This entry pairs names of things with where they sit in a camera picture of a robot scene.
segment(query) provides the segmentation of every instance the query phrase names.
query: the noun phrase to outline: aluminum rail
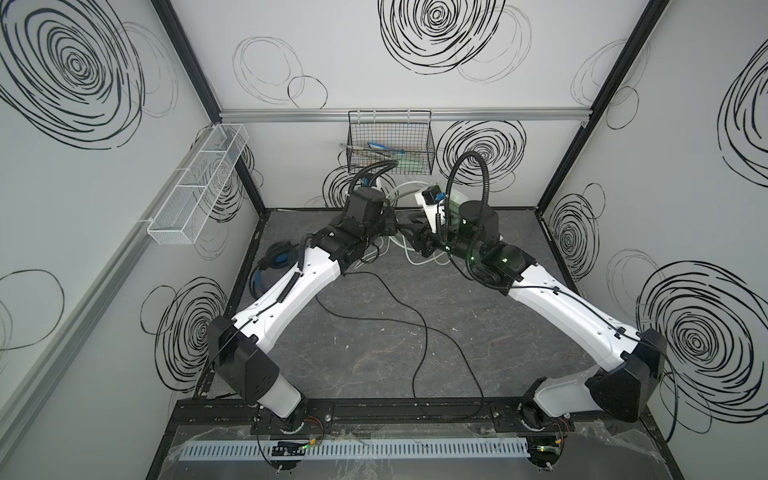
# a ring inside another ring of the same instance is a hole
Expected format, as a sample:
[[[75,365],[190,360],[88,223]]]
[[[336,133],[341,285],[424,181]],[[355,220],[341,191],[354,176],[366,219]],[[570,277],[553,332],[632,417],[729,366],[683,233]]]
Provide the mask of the aluminum rail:
[[[573,120],[589,121],[592,110],[587,107],[564,108],[323,108],[289,109],[262,108],[256,110],[222,110],[225,123],[252,124],[264,122],[314,122],[314,121],[532,121]]]

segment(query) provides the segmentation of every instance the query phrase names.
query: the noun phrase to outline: black metal frame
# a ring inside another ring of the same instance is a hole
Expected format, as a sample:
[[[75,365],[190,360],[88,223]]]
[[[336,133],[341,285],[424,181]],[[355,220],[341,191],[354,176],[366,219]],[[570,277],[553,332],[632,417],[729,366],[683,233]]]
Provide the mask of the black metal frame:
[[[554,172],[552,179],[547,185],[547,189],[541,196],[536,206],[537,210],[543,212],[547,210],[547,207],[554,199],[555,194],[560,189],[563,181],[571,171],[574,162],[578,158],[581,150],[587,144],[587,140],[592,135],[592,132],[597,127],[603,113],[611,103],[616,90],[618,90],[624,77],[627,75],[630,67],[634,63],[635,58],[640,54],[640,50],[645,45],[645,41],[648,39],[648,35],[654,30],[656,23],[661,18],[661,14],[664,13],[664,9],[669,5],[670,0],[650,0],[643,10],[643,14],[634,26],[632,35],[629,36],[627,43],[624,44],[624,49],[621,50],[619,58],[616,60],[611,73],[608,74],[605,83],[603,83],[600,93],[594,99],[592,104],[592,115],[589,117],[589,122],[580,128],[576,133],[576,136],[571,141],[571,145],[565,151],[563,160],[558,165],[558,169]]]
[[[554,261],[558,263],[558,268],[560,269],[560,273],[563,274],[563,280],[565,282],[565,286],[567,286],[569,289],[578,293],[576,282],[571,276],[571,272],[568,271],[568,266],[565,264],[565,259],[560,254],[560,249],[558,248],[558,245],[554,242],[554,240],[552,240],[552,234],[549,231],[549,227],[547,227],[547,224],[544,222],[544,218],[541,216],[541,211],[536,210],[535,215],[536,215],[536,221],[538,221],[538,226],[541,228],[541,231],[544,233],[544,238],[547,239],[549,250],[552,250],[552,256],[554,257]]]
[[[491,398],[444,398],[419,399],[428,413],[440,419],[457,419],[474,413],[481,406],[476,417],[468,424],[492,424],[496,433],[516,433],[529,439],[553,439],[558,432],[550,425],[541,432],[531,432],[520,420],[517,405],[520,397],[491,397]],[[426,424],[433,423],[426,419],[422,410],[414,405],[413,399],[311,399],[307,406],[310,415],[322,419],[327,435],[339,433],[334,425],[388,425],[388,424]],[[683,480],[680,468],[674,461],[658,425],[647,409],[641,418],[647,426],[648,433],[658,444],[660,453],[667,463],[673,480]],[[604,412],[591,412],[571,415],[568,420],[571,431],[574,422],[593,422],[602,419],[613,422],[614,419]],[[184,399],[176,403],[173,413],[166,425],[163,438],[157,448],[154,459],[147,474],[147,480],[156,480],[161,473],[163,462],[170,447],[173,445],[177,429],[184,426],[227,427],[235,425],[250,425],[251,432],[259,435],[270,435],[282,439],[306,439],[310,433],[309,427],[304,427],[296,434],[286,435],[277,427],[274,415],[266,409],[257,406],[247,406],[239,399]]]
[[[220,122],[221,109],[219,104],[213,90],[208,84],[205,74],[203,73],[186,34],[184,33],[184,29],[181,26],[170,0],[151,1],[209,118],[214,123]],[[632,31],[631,36],[627,40],[624,49],[619,55],[614,67],[611,69],[611,73],[608,75],[600,93],[595,99],[592,106],[593,114],[591,115],[589,122],[585,127],[581,128],[574,137],[559,164],[558,169],[555,171],[553,178],[539,200],[538,205],[534,208],[539,225],[545,233],[549,247],[558,262],[558,266],[563,273],[565,282],[568,287],[573,290],[576,288],[575,282],[565,266],[565,262],[559,249],[552,241],[551,235],[541,218],[541,214],[550,202],[552,202],[559,187],[562,185],[563,180],[568,175],[569,170],[581,153],[584,145],[586,145],[588,138],[597,127],[602,114],[605,112],[616,90],[619,88],[621,81],[627,74],[629,68],[645,44],[648,35],[653,30],[668,3],[669,0],[650,0],[648,2],[642,16]],[[240,181],[243,182],[243,186],[253,203],[253,207],[259,214],[260,221],[254,231],[253,238],[251,239],[246,256],[243,259],[240,272],[238,273],[233,293],[230,296],[230,302],[227,304],[227,314],[233,314],[233,311],[237,308],[237,301],[239,301],[248,281],[248,276],[250,275],[250,267],[253,263],[253,258],[256,256],[261,234],[269,219],[269,210],[265,207],[246,165],[242,161],[238,161],[235,170]],[[531,208],[508,207],[497,208],[496,210],[529,209]],[[298,208],[291,210],[334,209]],[[207,373],[206,379],[201,383],[200,390],[195,392],[196,396],[199,396],[202,392],[207,392],[213,377],[214,375],[212,372]],[[423,413],[414,405],[413,399],[310,399],[309,402],[309,410],[311,412],[321,415],[322,412],[328,410],[328,413],[332,415],[334,422],[359,422],[364,420],[366,423],[425,423]],[[480,399],[422,399],[422,404],[426,404],[427,402],[429,402],[430,406],[426,408],[429,409],[431,415],[446,415],[450,417],[468,415],[474,412],[477,409]],[[528,430],[522,430],[523,427],[521,426],[517,426],[515,424],[515,418],[517,415],[516,405],[518,403],[518,397],[487,398],[478,414],[477,421],[493,422],[497,432],[522,432],[527,437],[537,435],[547,436],[553,433],[543,432],[541,434],[534,434]],[[161,466],[173,443],[178,427],[184,425],[251,425],[258,412],[259,410],[257,408],[246,406],[242,403],[242,400],[239,399],[208,400],[205,398],[192,398],[178,401],[173,414],[168,421],[164,436],[161,439],[157,453],[151,464],[150,471],[147,474],[147,480],[155,479],[159,476]],[[607,414],[596,413],[592,415],[573,415],[571,420],[589,421],[590,419],[599,418],[612,419],[612,417],[609,417]],[[680,473],[680,469],[677,467],[677,463],[674,461],[674,457],[667,447],[664,437],[661,435],[653,416],[646,409],[641,418],[647,425],[648,433],[659,445],[661,454],[667,462],[672,477],[675,480],[682,480],[683,476]],[[264,422],[259,426],[258,432],[269,432],[272,429],[271,425],[271,420]]]

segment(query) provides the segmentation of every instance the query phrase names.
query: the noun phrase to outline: plastic sheet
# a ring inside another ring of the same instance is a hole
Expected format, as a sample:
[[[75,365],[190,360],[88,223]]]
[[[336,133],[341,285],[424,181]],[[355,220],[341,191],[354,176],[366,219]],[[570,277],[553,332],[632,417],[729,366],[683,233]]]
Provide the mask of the plastic sheet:
[[[656,448],[654,440],[648,436],[646,432],[642,432],[638,429],[628,429],[623,432],[611,434],[602,420],[595,420],[594,422],[575,422],[574,433],[576,435],[587,437],[588,439],[598,440],[606,445],[624,447],[635,452],[649,455],[659,462],[665,463],[664,458]]]

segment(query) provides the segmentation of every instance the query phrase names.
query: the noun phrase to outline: red wire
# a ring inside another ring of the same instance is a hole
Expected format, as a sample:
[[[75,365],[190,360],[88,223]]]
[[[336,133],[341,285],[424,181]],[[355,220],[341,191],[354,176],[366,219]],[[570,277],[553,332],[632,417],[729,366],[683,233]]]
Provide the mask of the red wire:
[[[323,429],[324,432],[326,431],[326,427],[325,427],[325,425],[323,425],[323,422],[321,422],[320,419],[318,419],[317,417],[313,417],[311,415],[308,415],[307,418],[308,419],[312,419],[312,420],[316,421],[317,423],[319,423],[320,428]]]

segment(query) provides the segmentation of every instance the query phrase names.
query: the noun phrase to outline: dark gray floor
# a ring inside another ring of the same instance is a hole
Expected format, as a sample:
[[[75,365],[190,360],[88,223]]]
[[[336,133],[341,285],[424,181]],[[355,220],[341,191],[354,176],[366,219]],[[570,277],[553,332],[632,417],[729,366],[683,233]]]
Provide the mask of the dark gray floor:
[[[272,243],[298,242],[303,233],[326,226],[336,215],[273,212],[257,259]],[[534,213],[509,210],[500,211],[499,216],[504,240],[530,253],[562,281]],[[423,260],[418,255],[412,258]],[[378,273],[401,301],[421,311],[430,326],[444,330],[462,346],[486,396],[519,396],[539,377],[559,377],[594,364],[580,346],[533,310],[465,280],[451,265],[413,266],[402,248],[392,245],[374,264],[350,271],[364,270]],[[274,281],[266,274],[264,280]],[[421,322],[370,275],[341,277],[318,297],[343,315]],[[240,308],[252,302],[246,292]],[[410,397],[411,377],[423,349],[423,329],[338,319],[312,301],[285,329],[270,358],[312,398]],[[422,397],[479,395],[457,349],[434,333],[429,335],[427,358],[415,387]],[[227,385],[216,378],[209,397],[225,392],[229,392]]]

